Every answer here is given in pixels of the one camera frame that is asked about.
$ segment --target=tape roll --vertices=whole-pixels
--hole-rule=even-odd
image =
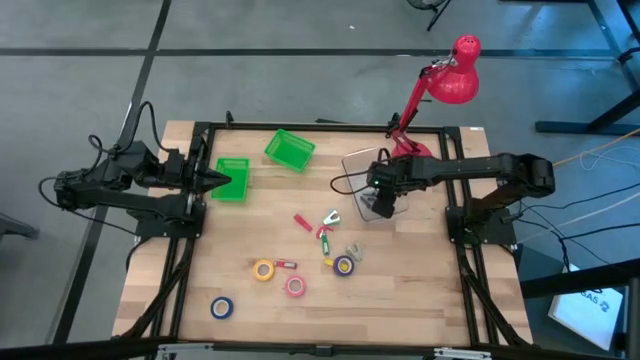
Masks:
[[[228,297],[220,296],[211,303],[211,315],[214,318],[226,319],[231,316],[231,313],[233,313],[233,302]]]
[[[304,279],[300,275],[291,275],[287,278],[287,281],[284,283],[284,291],[287,292],[287,295],[298,297],[304,294],[304,291],[307,289],[307,283],[305,283]]]
[[[264,269],[266,266],[267,268],[267,273],[266,274],[260,274],[261,273],[261,269]],[[260,281],[269,281],[271,280],[271,278],[273,277],[273,273],[275,272],[274,267],[273,267],[273,263],[269,260],[260,260],[258,261],[254,266],[253,266],[253,275],[256,277],[256,279],[260,280]]]
[[[333,271],[338,276],[349,276],[354,268],[353,259],[347,255],[338,256],[333,260]]]

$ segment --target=wooden tabletop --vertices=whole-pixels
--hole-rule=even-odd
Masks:
[[[165,147],[188,149],[193,122],[170,121]],[[482,128],[461,128],[466,157],[489,155]],[[353,197],[329,188],[331,178],[344,170],[344,155],[387,146],[380,133],[294,132],[316,144],[303,174],[270,161],[264,149],[274,131],[219,130],[214,139],[211,168],[218,157],[250,159],[246,202],[208,202],[203,235],[197,240],[180,339],[281,343],[467,346],[460,276],[446,230],[444,184],[409,195],[409,210],[391,220],[365,223]],[[416,134],[414,140],[440,157],[435,135]],[[450,153],[454,154],[452,144]],[[348,191],[346,183],[337,183]],[[482,197],[495,180],[471,181],[472,193]],[[462,194],[458,190],[458,201]],[[153,190],[155,196],[164,190]],[[360,242],[364,259],[354,274],[341,278],[323,263],[320,241],[293,221],[296,213],[317,229],[329,209],[337,209],[340,225],[329,233],[331,256]],[[168,239],[152,239],[134,254],[127,275],[113,333],[127,330],[149,305],[160,283]],[[520,336],[531,340],[517,272],[510,254],[497,246],[483,246],[492,298]],[[260,282],[252,268],[259,259],[287,259],[297,270],[277,268],[273,279]],[[306,279],[302,297],[285,294],[291,274]],[[226,320],[211,316],[214,298],[234,303]],[[475,299],[481,340],[486,340],[480,303]],[[170,299],[162,334],[168,333],[173,309]]]

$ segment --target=pink tape roll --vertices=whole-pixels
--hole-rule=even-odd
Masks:
[[[300,283],[300,288],[296,291],[291,289],[291,283]],[[300,275],[291,275],[287,278],[287,281],[284,283],[284,291],[287,292],[287,295],[298,297],[304,294],[304,291],[307,289],[307,284],[304,282],[304,279]]]

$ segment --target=blue tape roll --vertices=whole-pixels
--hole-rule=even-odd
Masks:
[[[341,262],[343,264],[347,262],[347,264],[349,265],[349,268],[346,271],[343,271],[342,269],[340,269]],[[351,273],[353,273],[354,268],[355,268],[355,265],[353,263],[353,259],[348,255],[338,256],[335,260],[333,260],[333,271],[338,276],[349,276],[351,275]]]
[[[216,306],[220,302],[227,303],[227,311],[225,311],[224,313],[219,313],[216,311]],[[228,297],[220,296],[215,300],[213,300],[213,302],[211,303],[211,315],[213,315],[213,317],[216,319],[226,319],[229,316],[231,316],[232,313],[233,313],[233,302]]]

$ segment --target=lamp shade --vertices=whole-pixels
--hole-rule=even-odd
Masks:
[[[478,93],[474,64],[480,55],[480,40],[473,35],[463,35],[456,40],[451,53],[456,64],[429,74],[427,91],[443,103],[463,104]]]

